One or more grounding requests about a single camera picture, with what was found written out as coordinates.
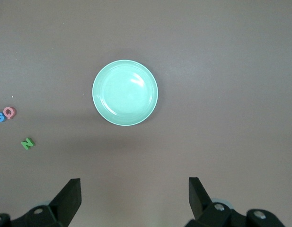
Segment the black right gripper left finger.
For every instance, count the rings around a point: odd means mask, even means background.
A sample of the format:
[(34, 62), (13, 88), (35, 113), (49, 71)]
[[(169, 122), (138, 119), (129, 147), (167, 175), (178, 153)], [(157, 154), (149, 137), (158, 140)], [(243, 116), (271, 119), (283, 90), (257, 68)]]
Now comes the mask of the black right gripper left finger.
[(0, 227), (67, 227), (80, 205), (80, 179), (70, 179), (48, 205), (36, 206), (14, 220), (0, 213)]

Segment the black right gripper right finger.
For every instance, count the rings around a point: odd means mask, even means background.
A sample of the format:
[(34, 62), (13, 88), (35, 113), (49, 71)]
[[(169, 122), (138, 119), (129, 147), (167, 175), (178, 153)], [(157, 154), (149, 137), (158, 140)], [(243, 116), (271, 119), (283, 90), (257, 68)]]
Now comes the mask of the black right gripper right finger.
[(267, 210), (251, 209), (241, 215), (223, 202), (213, 202), (197, 177), (189, 178), (189, 204), (194, 219), (187, 227), (284, 227)]

